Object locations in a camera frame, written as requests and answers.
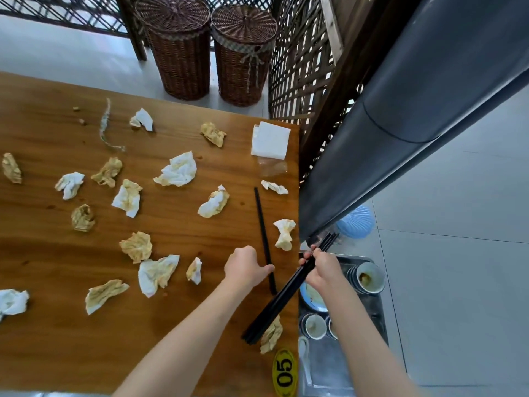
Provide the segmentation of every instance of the wooden table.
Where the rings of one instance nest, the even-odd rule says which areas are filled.
[[[126,145],[109,149],[98,129],[105,98],[112,100],[107,138]],[[74,112],[73,106],[80,111]],[[155,121],[155,133],[132,130],[129,119],[141,107]],[[81,126],[78,119],[84,119]],[[228,136],[222,149],[199,133],[211,121]],[[0,389],[111,393],[139,360],[214,290],[236,246],[252,245],[264,264],[253,187],[261,194],[278,288],[297,267],[297,227],[290,252],[274,247],[279,232],[273,222],[298,219],[299,128],[291,128],[288,172],[274,181],[288,195],[260,186],[257,158],[250,155],[254,124],[261,119],[99,89],[0,73],[0,152],[13,153],[24,183],[0,177],[0,289],[28,290],[27,312],[0,323]],[[192,150],[197,174],[189,184],[162,187],[152,180],[170,158]],[[128,178],[139,183],[140,211],[135,219],[111,207],[118,187],[99,186],[90,175],[117,155]],[[63,200],[54,189],[66,173],[86,175],[79,193]],[[224,210],[204,219],[198,207],[217,186],[230,199]],[[96,226],[74,231],[70,214],[89,204]],[[133,231],[151,235],[151,258],[179,254],[180,264],[166,289],[148,299],[137,281],[138,265],[118,243]],[[200,256],[202,282],[186,280],[185,271]],[[84,298],[90,287],[118,278],[130,285],[88,316]],[[272,396],[274,353],[261,355],[241,334],[270,300],[268,282],[255,287],[235,312],[194,395]],[[281,314],[284,327],[278,347],[297,351],[297,302]]]

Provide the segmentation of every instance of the woven basket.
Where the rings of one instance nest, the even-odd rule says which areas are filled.
[[[209,93],[209,9],[201,0],[138,0],[166,92],[196,100]]]
[[[276,20],[246,5],[222,6],[211,15],[221,98],[235,106],[261,99],[274,50]]]

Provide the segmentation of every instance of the black chopsticks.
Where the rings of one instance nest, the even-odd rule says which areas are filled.
[[[337,233],[328,233],[327,236],[321,241],[319,248],[322,251],[327,251],[328,248],[334,243],[336,238],[338,238]],[[266,329],[272,324],[277,315],[282,311],[286,306],[288,301],[294,296],[296,291],[301,287],[301,284],[307,278],[307,275],[311,272],[312,269],[316,267],[316,259],[311,255],[308,258],[307,262],[300,266],[294,275],[288,280],[288,283],[283,287],[283,289],[268,303],[268,305],[261,311],[255,320],[248,326],[242,338],[248,344],[255,344],[262,335],[265,333]]]
[[[272,259],[270,258],[270,248],[268,247],[268,237],[266,236],[266,227],[265,227],[265,222],[264,222],[264,217],[263,217],[263,210],[261,208],[261,199],[259,198],[259,190],[257,189],[257,187],[253,189],[253,192],[255,193],[255,203],[257,205],[257,214],[259,215],[259,224],[261,225],[261,238],[263,240],[263,249],[265,250],[264,258],[266,259],[266,264],[271,265]],[[268,274],[268,283],[270,284],[270,292],[272,293],[272,295],[277,295],[276,278],[273,272]]]

